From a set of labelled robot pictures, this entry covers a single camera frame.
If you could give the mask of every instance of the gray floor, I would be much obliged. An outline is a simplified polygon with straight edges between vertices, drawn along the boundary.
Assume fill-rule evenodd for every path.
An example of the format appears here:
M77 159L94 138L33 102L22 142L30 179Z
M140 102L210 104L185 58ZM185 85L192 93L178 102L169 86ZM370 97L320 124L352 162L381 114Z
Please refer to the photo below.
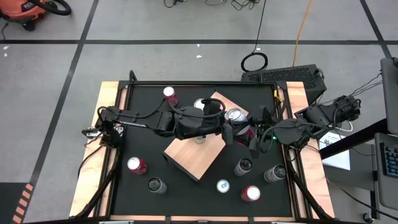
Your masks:
M48 15L33 32L10 24L7 40L79 40L93 0L68 0L73 15ZM260 39L295 40L308 1L268 0ZM398 40L398 2L367 1L382 36ZM188 0L171 9L161 0L99 0L88 40L255 39L262 5L235 11ZM302 40L377 40L357 0L314 0ZM28 182L52 119L77 44L0 44L0 182ZM80 131L92 120L102 81L125 80L133 69L139 80L240 80L240 62L252 44L86 44L44 162L25 222L67 218L83 157ZM291 66L294 45L259 45L268 68ZM398 46L389 45L392 55ZM350 94L375 77L384 57L379 45L299 45L296 65L315 63L325 73L322 101ZM258 58L248 61L256 68ZM385 117L382 87L359 96L354 132ZM342 185L369 203L369 192ZM336 216L361 222L368 209L329 186ZM397 211L383 210L398 215ZM382 217L381 223L393 223Z

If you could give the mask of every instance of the soda can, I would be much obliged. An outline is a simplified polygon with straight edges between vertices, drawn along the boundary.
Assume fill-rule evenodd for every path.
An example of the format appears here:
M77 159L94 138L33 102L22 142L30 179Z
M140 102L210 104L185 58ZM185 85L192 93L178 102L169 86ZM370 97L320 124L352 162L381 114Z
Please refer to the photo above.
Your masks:
M265 171L264 173L264 180L266 180L266 182L269 183L282 180L285 177L286 177L286 170L285 167L281 165L276 165L273 168Z
M148 189L152 193L164 194L167 191L167 185L159 178L154 177L148 181Z
M252 162L250 159L241 159L238 164L236 164L234 173L238 176L241 177L244 174L247 174L252 168Z
M242 190L241 197L245 202L254 202L260 198L258 187L249 185Z
M174 88L171 86L168 86L163 89L163 95L166 98L167 102L169 105L176 106L178 103L178 99L175 96L175 91Z
M195 103L193 104L194 107L203 110L205 105L201 102L203 100L203 98L199 98L195 101ZM193 138L193 140L197 143L197 144L202 144L206 141L206 136L198 136Z
M243 113L242 110L239 108L234 108L229 111L227 111L224 115L224 118L226 121L232 121L232 123L235 121L248 121L246 115ZM244 127L242 130L240 130L236 135L242 135L250 132L250 125L247 125Z
M219 180L217 183L217 190L220 193L226 193L229 190L229 183L226 180Z
M145 172L147 172L147 165L145 162L138 158L138 157L132 157L127 161L127 167L130 169L131 172L142 175Z

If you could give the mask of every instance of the keyboard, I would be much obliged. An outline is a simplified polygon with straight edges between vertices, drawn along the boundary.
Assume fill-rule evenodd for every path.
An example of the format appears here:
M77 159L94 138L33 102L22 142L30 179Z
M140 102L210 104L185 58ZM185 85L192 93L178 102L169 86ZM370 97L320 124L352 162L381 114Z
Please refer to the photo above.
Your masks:
M384 175L398 178L398 148L384 145L382 154Z

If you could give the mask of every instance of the orange vacuum cleaner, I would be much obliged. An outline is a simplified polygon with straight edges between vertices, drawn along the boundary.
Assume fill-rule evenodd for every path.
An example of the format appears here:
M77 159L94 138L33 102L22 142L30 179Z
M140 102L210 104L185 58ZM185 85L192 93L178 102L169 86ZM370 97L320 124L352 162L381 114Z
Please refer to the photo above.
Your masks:
M45 0L0 0L0 17L8 22L22 24L28 31L35 29L35 21L42 18L46 12L60 16L70 15L72 10L64 0L54 0L65 10L58 10L57 4Z

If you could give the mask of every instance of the can lid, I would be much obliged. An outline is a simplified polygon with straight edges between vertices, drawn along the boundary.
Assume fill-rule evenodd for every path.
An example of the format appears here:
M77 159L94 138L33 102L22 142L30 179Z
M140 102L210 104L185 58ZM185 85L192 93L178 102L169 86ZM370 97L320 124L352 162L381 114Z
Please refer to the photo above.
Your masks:
M221 193L226 193L229 190L229 183L226 180L220 180L217 183L217 190Z
M148 181L148 188L150 191L153 191L153 192L159 190L161 185L162 185L162 183L160 183L159 178L156 178L156 177L151 178Z
M260 190L256 186L250 186L247 190L250 200L257 200L260 197Z
M279 178L285 178L286 176L286 170L285 167L283 166L276 166L275 167L275 175Z
M132 157L128 160L127 166L129 169L135 170L138 169L140 161L137 157Z
M225 119L233 121L235 119L238 119L241 115L242 115L242 111L237 108L234 108L234 109L229 110L225 114Z
M205 105L201 102L202 100L204 100L203 98L197 99L195 101L195 103L193 104L194 107L199 108L201 110L204 109Z
M239 165L242 168L242 170L245 170L245 171L251 170L251 167L252 167L252 163L251 163L250 159L241 159L239 161Z
M173 87L168 86L168 87L164 88L164 90L163 90L163 95L165 95L165 96L172 96L172 95L174 95L174 89L173 89Z

